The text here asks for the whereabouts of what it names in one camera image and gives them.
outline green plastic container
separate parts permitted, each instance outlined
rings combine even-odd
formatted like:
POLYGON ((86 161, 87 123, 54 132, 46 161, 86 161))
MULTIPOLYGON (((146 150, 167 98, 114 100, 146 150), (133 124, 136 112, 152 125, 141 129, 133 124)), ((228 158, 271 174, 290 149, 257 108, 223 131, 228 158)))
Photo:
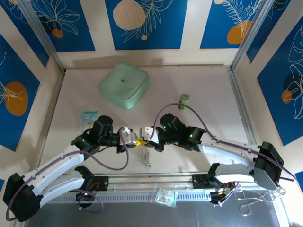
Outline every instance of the green plastic container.
POLYGON ((149 75, 129 63, 119 63, 100 82, 102 95, 123 109, 132 108, 150 85, 149 75))

